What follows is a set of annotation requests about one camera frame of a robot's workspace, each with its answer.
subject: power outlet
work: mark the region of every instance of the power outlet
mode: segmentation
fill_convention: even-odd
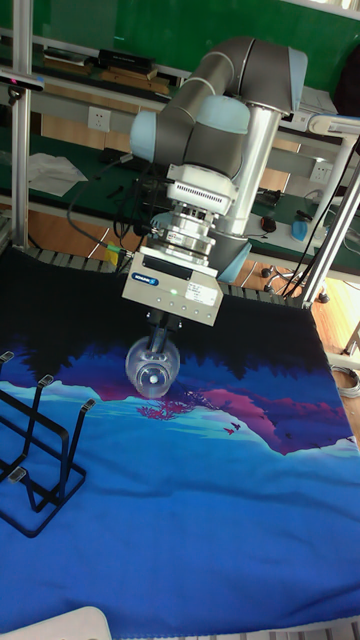
[[[99,109],[99,107],[89,107],[88,127],[97,131],[110,131],[111,111],[107,109]]]
[[[319,184],[327,184],[332,168],[333,165],[330,162],[325,162],[325,160],[317,160],[315,163],[315,167],[312,170],[310,181],[317,182]]]

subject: white object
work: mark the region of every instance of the white object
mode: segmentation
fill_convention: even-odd
[[[99,107],[89,107],[88,127],[97,131],[110,131],[111,111]]]
[[[307,131],[310,119],[317,113],[336,114],[337,111],[327,91],[304,87],[299,108],[290,116],[283,117],[280,126],[294,131]]]
[[[67,158],[35,153],[29,158],[28,180],[30,189],[61,198],[75,184],[86,182],[87,178]]]
[[[317,160],[310,176],[310,182],[327,184],[333,165],[325,160]]]
[[[360,135],[360,118],[351,116],[339,116],[334,114],[314,115],[309,121],[309,131],[321,136],[338,136],[344,138],[346,135]]]
[[[1,636],[1,640],[111,640],[104,614],[96,607],[83,607],[62,616],[23,627]]]
[[[181,167],[171,164],[167,177],[174,180],[168,187],[168,198],[223,216],[238,192],[226,176],[191,164]]]

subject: robotic arm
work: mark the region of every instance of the robotic arm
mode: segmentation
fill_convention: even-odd
[[[163,367],[169,322],[172,330],[174,317],[212,326],[222,300],[217,279],[232,282],[242,266],[251,207],[280,119],[300,103],[306,66],[299,51],[233,38],[203,57],[160,114],[141,111],[134,120],[132,152],[169,167],[173,203],[168,221],[135,254],[123,292],[160,318],[136,351],[137,365],[134,347],[127,359],[130,379],[147,397],[164,395],[177,375],[177,365],[167,377]]]

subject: blue cloth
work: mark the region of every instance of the blue cloth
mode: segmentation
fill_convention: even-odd
[[[12,252],[0,282],[11,297],[1,347],[16,356],[0,388],[30,402],[54,374],[40,410],[70,431],[82,402],[97,402],[76,456],[84,486],[34,540],[0,521],[0,632],[85,605],[116,638],[360,613],[359,453],[310,314],[225,299],[214,329],[185,323],[178,381],[148,401],[124,369],[146,310],[121,300],[113,276]],[[264,318],[278,342],[261,350]],[[0,457],[14,446],[0,426]]]

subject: metal cylinder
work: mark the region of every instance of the metal cylinder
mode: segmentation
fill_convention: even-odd
[[[244,233],[281,119],[279,111],[251,104],[247,107],[249,130],[242,146],[241,168],[233,180],[239,195],[227,215],[215,224],[217,232],[235,236]]]
[[[33,0],[13,2],[13,69],[24,75],[32,71]],[[28,246],[28,157],[30,146],[30,89],[13,106],[12,123],[12,221],[13,243]]]
[[[316,255],[314,266],[307,279],[303,291],[302,306],[309,307],[314,302],[316,294],[326,278],[332,262],[339,251],[345,234],[360,203],[360,162],[358,163],[350,184],[345,192],[337,215],[330,227],[326,239]]]

